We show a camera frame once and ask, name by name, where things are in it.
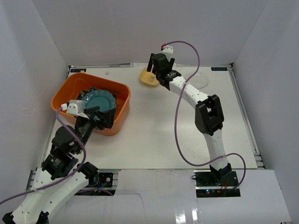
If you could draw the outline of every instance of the cable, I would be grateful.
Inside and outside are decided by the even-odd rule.
[[[227,188],[228,188],[228,181],[226,181],[225,188],[224,188],[224,189],[222,189],[222,191],[225,191]]]
[[[80,190],[77,193],[84,193],[84,192],[88,192],[88,191],[103,191],[106,192],[107,194],[113,196],[113,194],[111,194],[109,191],[104,190],[104,189],[98,189],[98,188],[93,188],[93,189],[86,189],[86,190]]]
[[[188,42],[186,42],[186,41],[171,41],[171,42],[169,42],[169,43],[165,43],[165,44],[163,44],[162,47],[163,47],[163,46],[166,46],[166,45],[169,45],[169,44],[172,44],[172,43],[184,43],[184,44],[189,45],[189,46],[190,46],[191,48],[193,48],[193,50],[195,51],[196,56],[197,56],[197,59],[198,59],[198,64],[197,64],[197,68],[196,68],[195,72],[194,72],[192,75],[190,75],[190,76],[186,79],[186,81],[185,81],[185,83],[184,83],[184,85],[183,85],[182,91],[181,91],[181,93],[180,93],[180,95],[179,95],[179,98],[178,98],[178,104],[177,104],[176,113],[175,113],[175,118],[174,118],[174,137],[175,137],[175,141],[176,141],[176,144],[177,144],[178,152],[179,152],[179,154],[181,155],[182,159],[183,159],[186,163],[188,163],[189,165],[191,165],[191,166],[194,166],[194,167],[203,167],[203,166],[208,165],[208,164],[210,164],[210,163],[212,163],[212,162],[214,162],[214,161],[216,161],[216,160],[218,160],[218,159],[221,159],[221,158],[225,157],[225,155],[218,156],[218,157],[212,159],[212,160],[209,161],[209,162],[205,162],[205,163],[202,163],[202,164],[194,164],[194,163],[189,162],[189,161],[184,157],[184,155],[183,155],[183,153],[182,153],[182,151],[181,151],[181,148],[180,148],[179,143],[178,143],[178,131],[177,131],[178,109],[179,109],[179,105],[180,105],[180,103],[181,103],[181,100],[182,100],[183,93],[184,93],[185,87],[186,87],[186,85],[187,85],[187,82],[188,82],[193,76],[195,76],[195,74],[196,74],[196,73],[198,72],[198,70],[199,70],[199,66],[200,66],[200,58],[199,58],[199,54],[198,54],[198,51],[196,50],[196,48],[195,48],[192,44],[190,44],[190,43],[188,43]],[[243,177],[242,177],[242,179],[240,180],[240,182],[239,182],[234,188],[229,189],[229,190],[234,190],[234,189],[236,189],[237,187],[239,187],[239,186],[241,185],[241,183],[243,182],[243,180],[244,180],[244,178],[245,178],[245,174],[246,174],[246,164],[245,164],[245,160],[243,159],[243,157],[242,157],[241,155],[239,155],[238,153],[229,153],[229,154],[227,154],[226,156],[230,156],[230,155],[237,155],[237,156],[239,156],[239,157],[242,159],[243,164],[244,164],[244,173],[243,173]]]
[[[221,186],[221,188],[217,190],[217,193],[220,193],[221,190],[223,189],[223,187],[225,187],[225,184],[223,184],[223,185]]]
[[[104,187],[105,185],[106,185],[106,183],[103,183],[100,186],[98,186],[97,189],[100,189],[100,188]]]
[[[59,121],[59,123],[72,135],[72,137],[77,141],[77,143],[80,145],[80,147],[82,148],[82,150],[83,150],[83,159],[82,159],[82,161],[81,161],[81,163],[80,163],[80,165],[76,168],[76,169],[74,169],[71,173],[69,173],[67,176],[65,176],[65,177],[63,177],[63,178],[61,178],[60,180],[58,180],[58,181],[55,181],[55,182],[53,182],[53,183],[50,183],[50,184],[47,184],[47,185],[44,185],[44,186],[42,186],[42,187],[40,187],[40,188],[37,188],[36,190],[42,190],[42,189],[46,189],[46,188],[49,188],[49,187],[52,187],[52,186],[54,186],[54,185],[56,185],[56,184],[59,184],[59,183],[61,183],[62,181],[64,181],[64,180],[66,180],[67,178],[69,178],[70,176],[73,176],[82,166],[83,166],[83,164],[84,164],[84,162],[85,162],[85,159],[86,159],[86,150],[85,150],[85,145],[80,141],[80,139],[75,135],[75,133],[74,132],[72,132],[71,131],[71,129],[69,129],[68,128],[68,126],[60,119],[60,117],[59,117],[59,112],[62,110],[62,107],[60,107],[58,110],[57,110],[57,112],[56,112],[56,114],[55,114],[55,117],[56,117],[56,119]],[[23,193],[19,193],[19,194],[17,194],[17,195],[14,195],[14,196],[11,196],[11,197],[9,197],[9,198],[7,198],[7,199],[5,199],[5,200],[3,200],[3,201],[1,201],[0,202],[0,205],[2,205],[3,203],[5,203],[5,202],[7,202],[7,201],[9,201],[9,200],[12,200],[12,199],[14,199],[14,198],[17,198],[17,197],[20,197],[20,196],[23,196],[23,195],[26,195],[26,194],[30,194],[30,193],[33,193],[34,192],[34,190],[29,190],[29,191],[24,191]]]

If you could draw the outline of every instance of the orange container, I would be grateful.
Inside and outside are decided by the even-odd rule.
[[[75,73],[68,77],[64,84],[60,87],[58,92],[52,99],[52,108],[57,111],[61,104],[69,102],[71,99],[77,99],[81,90],[89,90],[91,87],[107,90],[116,95],[116,114],[114,117],[114,124],[111,129],[104,129],[102,131],[95,130],[103,135],[117,134],[125,118],[129,112],[129,99],[131,91],[125,84],[114,82],[108,79],[92,76],[86,73]],[[66,119],[75,124],[76,118],[72,115],[66,114],[65,111],[60,112]]]

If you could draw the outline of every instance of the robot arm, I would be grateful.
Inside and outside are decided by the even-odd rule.
[[[164,52],[165,48],[162,53],[151,54],[147,71],[152,70],[162,86],[180,95],[185,79],[179,72],[172,69],[174,58],[168,60],[169,55],[165,55]],[[216,95],[208,96],[191,84],[186,84],[182,98],[195,109],[195,125],[206,139],[210,159],[225,155],[222,142],[224,116],[219,97]],[[227,158],[223,157],[212,162],[210,169],[214,177],[220,181],[231,172],[231,165]]]
[[[100,130],[111,128],[114,121],[115,108],[106,112],[100,112],[100,108],[94,107],[82,110],[80,100],[72,100],[67,105],[71,109],[67,111],[77,116],[75,128],[68,126],[85,145],[94,128]],[[79,154],[82,149],[72,135],[62,126],[52,139],[50,154],[42,163],[42,168],[36,171],[36,177],[32,189],[37,189],[64,178],[77,164],[78,159],[73,154]],[[83,187],[94,186],[99,180],[99,170],[89,162],[72,177],[60,184],[38,190],[26,195],[21,205],[14,211],[3,217],[6,224],[46,224],[49,223],[59,208]]]

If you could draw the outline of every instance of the blue plate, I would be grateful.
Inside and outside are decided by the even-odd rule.
[[[85,109],[99,106],[100,111],[105,112],[116,107],[115,98],[106,90],[95,90],[89,92],[82,98],[82,100],[84,102]]]

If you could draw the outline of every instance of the white enclosure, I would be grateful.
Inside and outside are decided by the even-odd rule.
[[[194,44],[202,65],[234,63],[263,161],[299,223],[298,0],[0,0],[0,201],[23,192],[40,165],[54,121],[50,101],[67,65],[146,62],[174,40]],[[183,44],[174,56],[196,65]],[[273,172],[268,177],[275,203],[284,204]],[[248,199],[254,194],[248,187],[258,188],[250,184]],[[22,199],[1,205],[0,217]]]

